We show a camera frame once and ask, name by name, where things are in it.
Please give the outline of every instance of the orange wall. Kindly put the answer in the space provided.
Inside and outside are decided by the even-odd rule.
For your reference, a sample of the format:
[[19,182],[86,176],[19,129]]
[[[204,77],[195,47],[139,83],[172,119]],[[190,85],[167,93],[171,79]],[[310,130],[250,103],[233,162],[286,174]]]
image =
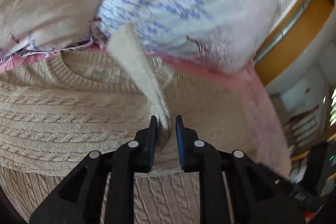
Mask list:
[[333,9],[328,0],[312,0],[287,35],[255,66],[264,85],[281,74],[308,47]]

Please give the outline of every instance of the silver rivet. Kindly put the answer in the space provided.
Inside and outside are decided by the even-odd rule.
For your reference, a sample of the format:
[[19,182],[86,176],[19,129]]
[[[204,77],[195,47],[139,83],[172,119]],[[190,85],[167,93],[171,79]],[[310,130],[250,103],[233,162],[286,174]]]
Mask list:
[[100,155],[100,153],[99,153],[98,151],[92,151],[92,152],[89,154],[90,158],[92,158],[92,159],[98,158],[99,155]]
[[233,156],[235,156],[236,158],[242,158],[244,157],[244,152],[240,150],[236,150],[235,152],[233,152]]
[[196,147],[203,147],[205,143],[201,140],[194,141],[194,146]]
[[130,148],[135,148],[135,147],[137,147],[139,145],[139,143],[137,142],[137,141],[130,141],[129,143],[128,143],[128,146],[130,147]]

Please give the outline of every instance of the window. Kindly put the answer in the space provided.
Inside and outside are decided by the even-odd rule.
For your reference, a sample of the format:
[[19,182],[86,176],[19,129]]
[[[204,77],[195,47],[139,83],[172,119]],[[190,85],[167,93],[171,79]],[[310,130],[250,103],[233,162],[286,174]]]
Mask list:
[[331,97],[331,112],[330,112],[330,125],[336,123],[336,88],[334,89]]

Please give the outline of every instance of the beige cable knit sweater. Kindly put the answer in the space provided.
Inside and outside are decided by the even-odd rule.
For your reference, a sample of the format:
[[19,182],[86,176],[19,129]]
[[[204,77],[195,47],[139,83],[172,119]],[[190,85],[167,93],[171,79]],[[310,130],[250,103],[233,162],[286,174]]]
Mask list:
[[[172,117],[181,114],[187,127],[217,149],[239,148],[255,157],[236,92],[175,75],[159,60],[152,67]],[[147,127],[152,114],[115,60],[93,52],[62,53],[0,75],[0,100],[0,156],[6,165],[0,183],[25,219],[89,151],[114,150]],[[14,145],[20,140],[24,149]],[[157,151],[154,172],[136,178],[136,223],[198,223],[198,176],[179,172],[174,132]]]

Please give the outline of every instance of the pink bedsheet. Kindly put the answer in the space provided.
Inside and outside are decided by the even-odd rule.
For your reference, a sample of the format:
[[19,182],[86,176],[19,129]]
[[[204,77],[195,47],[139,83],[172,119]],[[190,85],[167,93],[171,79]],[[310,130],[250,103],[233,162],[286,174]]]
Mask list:
[[[97,45],[85,51],[106,53]],[[7,62],[0,64],[0,73],[21,65],[31,65],[54,54],[34,54],[26,57],[13,55]],[[252,60],[236,75],[219,75],[188,62],[176,61],[172,58],[163,59],[173,65],[176,70],[198,75],[229,89],[239,90],[251,134],[258,146],[257,160],[271,166],[285,177],[289,175],[290,154],[281,124],[269,95],[254,70]]]

